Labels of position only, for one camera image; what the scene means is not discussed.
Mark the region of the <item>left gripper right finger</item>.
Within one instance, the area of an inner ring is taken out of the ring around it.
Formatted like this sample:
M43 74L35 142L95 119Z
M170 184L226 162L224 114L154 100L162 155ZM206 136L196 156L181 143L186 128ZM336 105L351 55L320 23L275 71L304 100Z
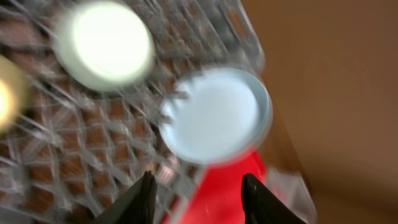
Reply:
M252 173L243 175L241 201L245 224L305 224Z

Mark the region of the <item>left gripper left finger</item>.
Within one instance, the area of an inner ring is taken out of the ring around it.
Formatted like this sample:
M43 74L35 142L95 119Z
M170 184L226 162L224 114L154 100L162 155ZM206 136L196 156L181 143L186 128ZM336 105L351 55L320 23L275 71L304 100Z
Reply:
M157 182L151 171L93 220L94 224L153 224Z

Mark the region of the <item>light blue plate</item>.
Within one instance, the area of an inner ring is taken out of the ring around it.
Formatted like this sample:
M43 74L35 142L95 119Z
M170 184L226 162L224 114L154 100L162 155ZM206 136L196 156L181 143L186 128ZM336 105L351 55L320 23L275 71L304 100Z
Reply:
M164 100L159 124L165 145L195 164L227 162L267 136L273 119L269 93L254 74L233 67L193 72L176 84L186 99Z

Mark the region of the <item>green bowl with food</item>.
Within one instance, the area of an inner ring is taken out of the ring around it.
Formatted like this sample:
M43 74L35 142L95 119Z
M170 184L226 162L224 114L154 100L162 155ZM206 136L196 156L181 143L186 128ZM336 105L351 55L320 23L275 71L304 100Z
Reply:
M155 64L149 29L129 6L114 1L81 2L67 10L54 27L52 48L68 74L94 91L131 86Z

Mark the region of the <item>yellow plastic cup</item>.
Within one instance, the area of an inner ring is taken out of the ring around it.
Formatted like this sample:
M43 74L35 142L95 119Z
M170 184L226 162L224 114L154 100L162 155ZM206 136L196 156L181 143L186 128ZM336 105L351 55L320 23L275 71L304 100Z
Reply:
M1 134L16 122L29 101L29 84L24 72L1 56Z

